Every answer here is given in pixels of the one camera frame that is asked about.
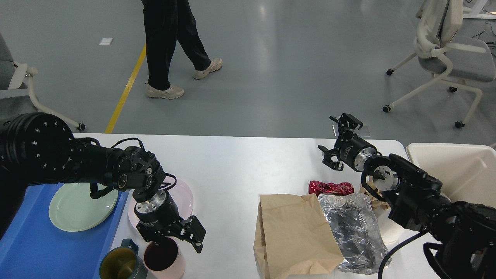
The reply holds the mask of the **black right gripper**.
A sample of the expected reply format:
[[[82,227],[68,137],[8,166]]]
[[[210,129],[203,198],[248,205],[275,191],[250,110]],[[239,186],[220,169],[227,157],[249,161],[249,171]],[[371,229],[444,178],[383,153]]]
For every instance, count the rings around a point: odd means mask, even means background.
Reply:
[[[378,153],[375,146],[355,136],[355,130],[360,130],[363,122],[348,113],[342,113],[340,117],[330,116],[329,119],[337,124],[337,141],[332,150],[318,145],[324,157],[322,163],[332,170],[342,171],[344,162],[353,170],[362,172],[366,160]]]

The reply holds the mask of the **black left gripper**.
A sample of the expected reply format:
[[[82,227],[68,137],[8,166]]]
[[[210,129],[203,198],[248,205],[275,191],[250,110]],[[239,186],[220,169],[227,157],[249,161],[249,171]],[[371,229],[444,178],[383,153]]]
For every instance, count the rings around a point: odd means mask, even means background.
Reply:
[[[161,245],[167,237],[175,237],[189,242],[196,253],[202,252],[206,229],[195,215],[183,220],[168,192],[160,189],[149,201],[136,203],[134,213],[139,218],[136,229],[145,242]]]

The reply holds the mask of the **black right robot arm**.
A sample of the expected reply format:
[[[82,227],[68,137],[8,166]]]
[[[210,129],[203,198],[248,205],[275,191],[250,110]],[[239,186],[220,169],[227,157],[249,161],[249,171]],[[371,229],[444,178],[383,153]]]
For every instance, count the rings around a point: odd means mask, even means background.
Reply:
[[[397,154],[383,156],[355,133],[363,123],[343,113],[336,122],[334,148],[319,145],[322,162],[333,170],[343,165],[361,173],[361,186],[390,205],[389,219],[417,231],[382,260],[378,278],[394,252],[430,233],[438,243],[425,243],[423,251],[442,279],[494,279],[496,210],[482,204],[451,202],[441,195],[442,182]]]

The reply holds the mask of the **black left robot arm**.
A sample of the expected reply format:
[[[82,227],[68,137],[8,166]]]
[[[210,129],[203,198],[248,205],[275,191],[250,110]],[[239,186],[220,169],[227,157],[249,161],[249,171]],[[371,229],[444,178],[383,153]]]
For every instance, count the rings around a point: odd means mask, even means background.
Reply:
[[[1,235],[24,200],[27,187],[56,183],[89,183],[90,197],[113,189],[133,190],[138,232],[161,245],[167,237],[203,249],[205,228],[195,216],[183,219],[169,194],[174,185],[155,154],[139,146],[105,148],[94,138],[75,138],[59,117],[42,112],[1,119]]]

